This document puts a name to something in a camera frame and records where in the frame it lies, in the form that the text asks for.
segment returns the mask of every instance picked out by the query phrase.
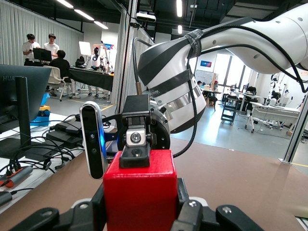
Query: screw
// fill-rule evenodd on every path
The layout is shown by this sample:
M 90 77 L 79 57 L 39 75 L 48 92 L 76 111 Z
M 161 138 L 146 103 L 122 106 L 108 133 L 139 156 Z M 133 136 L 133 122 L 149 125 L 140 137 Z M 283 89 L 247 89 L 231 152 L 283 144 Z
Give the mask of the screw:
M 41 215 L 42 215 L 42 217 L 48 217 L 48 216 L 50 216 L 52 214 L 52 211 L 51 210 L 48 210 L 48 211 L 46 211 L 46 212 L 43 212 Z
M 138 143 L 141 140 L 141 135 L 137 132 L 134 132 L 131 137 L 130 137 L 131 141 L 133 141 L 134 143 Z
M 225 211 L 225 213 L 232 213 L 229 207 L 223 207 L 222 210 Z
M 88 204 L 81 204 L 80 206 L 79 206 L 79 208 L 81 208 L 81 209 L 85 209 L 85 208 L 87 208 L 88 207 Z
M 191 207 L 196 207 L 197 203 L 195 201 L 191 201 L 188 203 Z

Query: gray floor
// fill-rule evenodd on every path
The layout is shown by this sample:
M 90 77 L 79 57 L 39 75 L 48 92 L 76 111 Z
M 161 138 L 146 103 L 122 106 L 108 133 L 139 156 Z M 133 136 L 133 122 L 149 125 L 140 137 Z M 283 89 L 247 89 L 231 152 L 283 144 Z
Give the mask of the gray floor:
M 85 101 L 95 101 L 102 109 L 105 116 L 114 115 L 116 105 L 110 105 L 106 100 L 95 99 L 88 96 L 86 92 L 80 94 L 81 99 L 73 100 L 63 97 L 62 102 L 58 97 L 48 99 L 46 105 L 51 107 L 51 112 L 61 115 L 78 114 L 80 106 Z M 212 145 L 216 147 L 237 150 L 272 158 L 283 158 L 290 136 L 287 136 L 287 128 L 283 130 L 273 129 L 261 125 L 255 125 L 255 132 L 251 133 L 251 125 L 244 129 L 247 118 L 236 116 L 233 126 L 229 122 L 221 123 L 222 107 L 216 105 L 216 111 L 213 107 L 206 107 L 205 112 L 198 122 L 197 133 L 194 142 Z M 193 128 L 181 133 L 172 134 L 171 137 L 189 141 Z M 306 143 L 300 143 L 296 155 L 293 159 L 294 166 L 301 172 L 308 175 L 308 146 Z

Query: ceiling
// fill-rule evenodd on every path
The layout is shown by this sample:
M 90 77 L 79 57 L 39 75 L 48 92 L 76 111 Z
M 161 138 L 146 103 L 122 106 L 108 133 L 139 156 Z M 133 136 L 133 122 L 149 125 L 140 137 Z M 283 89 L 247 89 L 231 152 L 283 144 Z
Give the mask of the ceiling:
M 11 0 L 25 8 L 46 17 L 91 22 L 74 10 L 56 0 Z M 127 8 L 128 0 L 67 0 L 75 9 L 81 9 L 96 21 L 119 23 L 120 7 Z M 258 21 L 267 21 L 308 0 L 182 0 L 182 17 L 177 17 L 176 0 L 139 0 L 139 11 L 154 14 L 155 23 L 147 23 L 145 29 L 151 37 L 155 32 L 172 35 L 177 33 L 178 25 L 183 31 L 205 29 L 219 23 L 240 17 L 251 17 Z

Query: office chair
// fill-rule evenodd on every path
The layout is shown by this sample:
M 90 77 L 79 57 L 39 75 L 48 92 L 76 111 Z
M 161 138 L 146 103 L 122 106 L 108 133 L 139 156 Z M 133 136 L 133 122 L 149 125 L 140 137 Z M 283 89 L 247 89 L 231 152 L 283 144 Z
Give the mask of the office chair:
M 54 88 L 58 88 L 61 87 L 62 91 L 61 91 L 61 95 L 60 95 L 60 102 L 62 102 L 62 96 L 64 93 L 64 89 L 66 88 L 67 94 L 69 95 L 69 84 L 70 83 L 65 83 L 65 79 L 68 77 L 63 77 L 63 79 L 61 79 L 60 76 L 60 69 L 58 67 L 54 67 L 54 66 L 44 66 L 45 68 L 51 68 L 51 73 L 48 79 L 48 85 Z

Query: ceiling light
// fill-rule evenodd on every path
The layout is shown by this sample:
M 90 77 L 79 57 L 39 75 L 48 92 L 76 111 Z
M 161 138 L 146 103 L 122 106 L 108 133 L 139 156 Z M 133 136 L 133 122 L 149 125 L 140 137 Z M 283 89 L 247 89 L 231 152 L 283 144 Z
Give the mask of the ceiling light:
M 89 19 L 89 20 L 91 20 L 91 21 L 94 21 L 94 18 L 88 16 L 86 13 L 83 13 L 81 10 L 76 10 L 76 9 L 74 9 L 74 11 L 76 11 L 78 14 L 84 16 L 85 18 L 87 18 L 87 19 Z
M 182 17 L 182 0 L 177 0 L 177 15 Z
M 64 6 L 68 7 L 68 8 L 74 8 L 71 4 L 69 4 L 65 0 L 57 0 L 57 1 L 60 2 L 61 4 L 63 4 Z
M 94 21 L 94 23 L 96 24 L 96 25 L 99 25 L 101 28 L 103 28 L 103 29 L 108 29 L 108 27 L 106 27 L 104 24 L 102 24 L 102 23 L 100 23 L 100 22 L 97 22 L 97 21 Z
M 178 33 L 182 34 L 182 26 L 181 25 L 178 25 Z

